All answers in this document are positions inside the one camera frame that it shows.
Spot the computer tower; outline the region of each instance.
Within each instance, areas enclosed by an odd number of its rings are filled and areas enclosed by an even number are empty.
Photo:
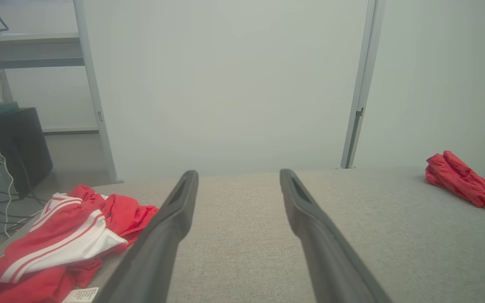
[[[35,188],[52,170],[50,152],[35,108],[23,108],[0,115],[0,153],[6,158],[8,172],[14,178],[19,198],[29,194],[29,183]],[[0,159],[0,202],[6,195],[10,178]]]

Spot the baseboard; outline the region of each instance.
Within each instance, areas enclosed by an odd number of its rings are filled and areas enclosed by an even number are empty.
[[[68,128],[43,128],[45,136],[71,135],[71,134],[98,134],[98,127],[68,127]]]

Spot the red stripe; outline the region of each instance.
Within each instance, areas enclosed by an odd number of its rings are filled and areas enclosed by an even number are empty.
[[[21,265],[21,266],[18,268],[18,270],[17,270],[17,271],[16,271],[16,272],[15,272],[15,273],[14,273],[14,274],[11,276],[11,278],[10,278],[10,282],[12,282],[12,280],[14,280],[14,279],[16,278],[16,275],[17,275],[17,274],[18,274],[18,273],[19,273],[19,272],[22,270],[22,268],[24,268],[24,267],[25,267],[27,264],[29,264],[29,263],[31,263],[31,262],[33,262],[33,261],[35,261],[35,260],[36,260],[36,259],[38,259],[38,258],[42,258],[42,257],[44,257],[45,255],[47,255],[47,254],[49,254],[49,253],[51,253],[51,252],[53,252],[53,251],[55,251],[55,250],[58,250],[58,249],[60,249],[61,247],[65,246],[65,245],[67,245],[67,244],[71,243],[72,241],[74,241],[74,240],[78,239],[79,237],[83,236],[83,234],[85,234],[86,232],[88,232],[88,231],[89,231],[89,230],[90,230],[90,229],[91,229],[91,228],[92,228],[92,227],[95,225],[95,223],[96,223],[96,221],[98,220],[98,218],[100,218],[100,217],[102,217],[102,216],[103,216],[103,214],[102,214],[102,213],[101,213],[100,215],[97,215],[97,216],[96,216],[96,218],[93,220],[93,223],[92,223],[92,224],[91,224],[91,225],[90,225],[90,226],[89,226],[89,227],[88,227],[86,230],[84,230],[84,231],[83,231],[81,234],[79,234],[77,237],[75,237],[74,239],[70,240],[69,242],[67,242],[67,243],[65,243],[65,244],[63,244],[63,245],[60,245],[59,247],[56,247],[56,248],[54,248],[54,249],[52,249],[52,250],[50,250],[50,251],[47,251],[47,252],[43,253],[42,255],[38,255],[37,257],[34,257],[33,259],[30,259],[29,261],[27,261],[27,262],[23,263],[23,264],[22,264],[22,265]]]
[[[69,201],[66,201],[65,203],[61,203],[60,205],[66,205],[67,203],[69,202],[75,202],[75,201],[80,201],[81,202],[81,199],[79,198],[76,198],[74,200],[69,200]],[[48,217],[48,215],[50,213],[52,213],[52,211],[54,209],[56,209],[59,205],[56,205],[54,208],[50,209],[50,211],[48,211],[48,213],[45,213],[42,217],[39,218],[39,220],[37,222],[35,222],[31,227],[35,227],[37,224],[39,224],[42,220],[44,220],[44,218]]]

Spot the folded red cloth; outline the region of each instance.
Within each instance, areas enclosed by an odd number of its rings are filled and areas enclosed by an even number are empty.
[[[477,175],[451,151],[427,160],[426,181],[447,188],[476,207],[485,207],[485,179]]]

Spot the white cable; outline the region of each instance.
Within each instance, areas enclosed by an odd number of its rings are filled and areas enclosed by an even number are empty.
[[[14,183],[14,178],[8,172],[8,168],[6,167],[6,158],[1,154],[1,152],[0,152],[0,156],[3,158],[3,163],[5,164],[5,171],[7,172],[8,176],[10,177],[10,183],[8,184],[8,189],[7,189],[7,193],[8,193],[8,203],[7,203],[7,206],[5,207],[5,222],[8,222],[8,206],[12,202],[12,195],[10,194],[10,189],[12,187],[12,184]],[[4,231],[5,231],[6,236],[8,236],[10,238],[10,235],[6,231],[6,228],[4,229]]]

